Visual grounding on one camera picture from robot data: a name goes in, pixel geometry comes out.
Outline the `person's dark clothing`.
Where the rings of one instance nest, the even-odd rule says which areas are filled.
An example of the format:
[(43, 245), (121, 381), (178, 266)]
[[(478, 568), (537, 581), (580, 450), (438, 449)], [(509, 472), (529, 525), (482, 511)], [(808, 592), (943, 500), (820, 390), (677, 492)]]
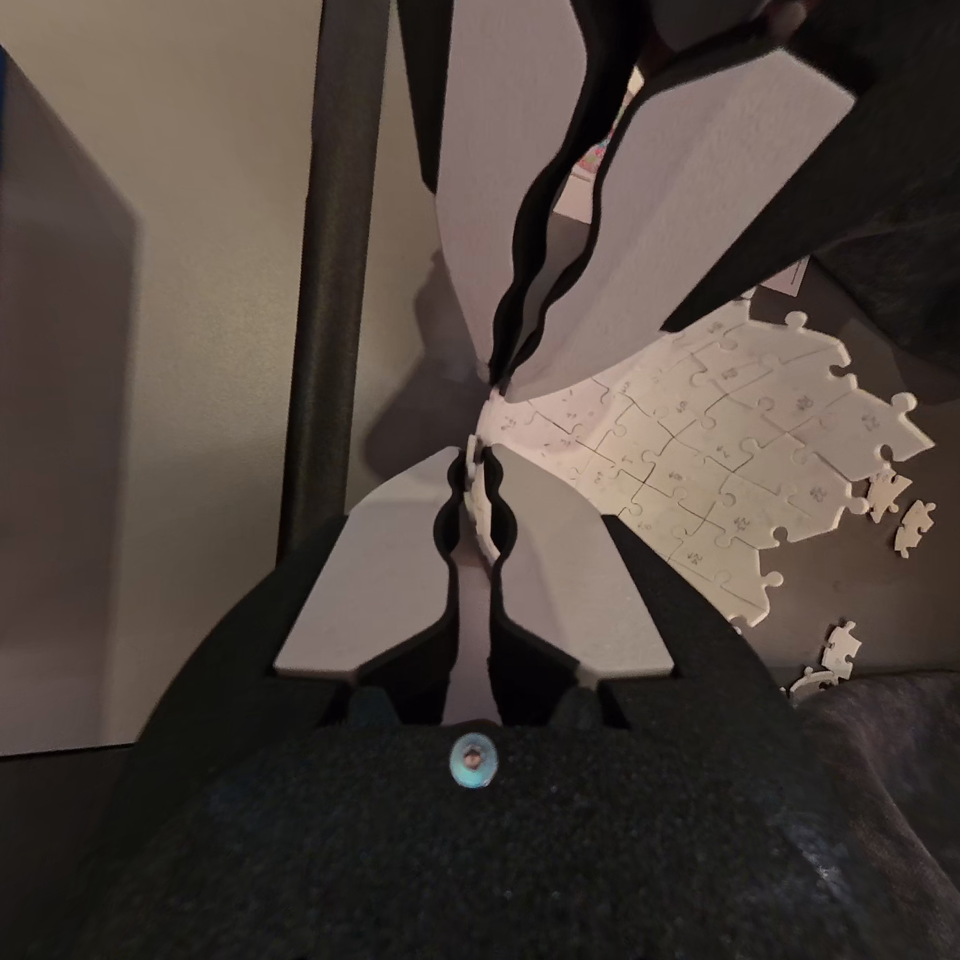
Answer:
[(959, 957), (959, 675), (852, 679), (795, 707), (882, 878), (890, 958)]

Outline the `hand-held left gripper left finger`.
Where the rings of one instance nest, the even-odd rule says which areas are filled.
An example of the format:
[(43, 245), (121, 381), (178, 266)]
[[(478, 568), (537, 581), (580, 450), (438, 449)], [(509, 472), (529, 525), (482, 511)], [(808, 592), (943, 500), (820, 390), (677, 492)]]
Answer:
[(457, 614), (463, 453), (445, 447), (353, 507), (275, 658), (277, 674), (358, 682)]

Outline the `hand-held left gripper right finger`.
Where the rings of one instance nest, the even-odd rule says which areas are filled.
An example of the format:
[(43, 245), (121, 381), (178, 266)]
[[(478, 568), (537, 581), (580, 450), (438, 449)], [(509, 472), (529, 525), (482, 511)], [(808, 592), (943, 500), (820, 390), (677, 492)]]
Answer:
[(489, 458), (487, 487), (510, 622), (570, 656), (582, 684), (668, 676), (671, 654), (594, 505), (525, 458)]

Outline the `white puzzle piece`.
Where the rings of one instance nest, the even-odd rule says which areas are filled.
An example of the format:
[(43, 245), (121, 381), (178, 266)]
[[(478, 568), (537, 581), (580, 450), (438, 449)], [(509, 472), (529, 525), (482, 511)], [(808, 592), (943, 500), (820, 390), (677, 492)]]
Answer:
[(855, 636), (856, 627), (855, 621), (847, 620), (831, 630), (822, 649), (820, 666), (806, 666), (802, 676), (786, 690), (791, 704), (798, 706), (811, 696), (834, 689), (852, 677), (862, 646)]
[(936, 508), (936, 503), (918, 499), (906, 510), (894, 534), (894, 551), (901, 558), (908, 559), (910, 552), (933, 527)]
[(869, 515), (873, 523), (879, 524), (887, 514), (896, 514), (899, 511), (897, 500), (911, 485), (913, 481), (906, 476), (898, 474), (889, 465), (885, 465), (882, 470), (873, 474), (869, 480), (869, 486), (865, 495), (870, 510)]
[(500, 551), (493, 539), (494, 508), (486, 489), (483, 443), (475, 434), (468, 436), (465, 447), (463, 505), (479, 551), (492, 570)]

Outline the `partly built white puzzle ball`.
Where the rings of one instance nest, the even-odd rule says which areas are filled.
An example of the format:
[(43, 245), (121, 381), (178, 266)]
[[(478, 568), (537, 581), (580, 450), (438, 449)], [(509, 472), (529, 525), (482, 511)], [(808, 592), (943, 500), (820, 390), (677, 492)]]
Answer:
[(728, 620), (770, 612), (761, 553), (869, 515), (870, 478), (934, 448), (917, 398), (858, 386), (844, 342), (751, 317), (747, 296), (576, 385), (526, 401), (497, 390), (477, 424), (617, 517)]

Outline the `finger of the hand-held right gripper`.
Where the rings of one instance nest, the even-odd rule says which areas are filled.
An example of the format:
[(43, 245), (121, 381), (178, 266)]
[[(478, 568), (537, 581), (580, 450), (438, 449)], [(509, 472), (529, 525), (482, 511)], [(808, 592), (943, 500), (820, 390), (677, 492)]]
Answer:
[(657, 340), (855, 102), (789, 53), (644, 97), (595, 181), (598, 230), (583, 272), (547, 309), (507, 399), (566, 389)]
[(436, 212), (446, 270), (488, 382), (522, 201), (562, 147), (586, 73), (570, 2), (454, 2)]

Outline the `colourful puzzle ball box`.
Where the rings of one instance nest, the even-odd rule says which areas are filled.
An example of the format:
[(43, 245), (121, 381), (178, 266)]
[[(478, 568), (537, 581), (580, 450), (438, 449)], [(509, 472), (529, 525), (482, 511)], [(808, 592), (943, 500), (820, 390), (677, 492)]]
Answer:
[(102, 740), (138, 228), (3, 52), (3, 757)]

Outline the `printed instruction sheet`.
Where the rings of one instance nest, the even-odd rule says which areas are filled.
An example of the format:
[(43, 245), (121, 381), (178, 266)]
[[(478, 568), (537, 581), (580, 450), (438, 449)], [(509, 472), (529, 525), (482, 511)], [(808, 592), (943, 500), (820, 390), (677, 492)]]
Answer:
[[(554, 204), (554, 212), (568, 219), (589, 224), (594, 212), (594, 183), (604, 160), (610, 138), (592, 146), (573, 166)], [(810, 258), (804, 257), (779, 271), (761, 285), (777, 293), (797, 297)]]

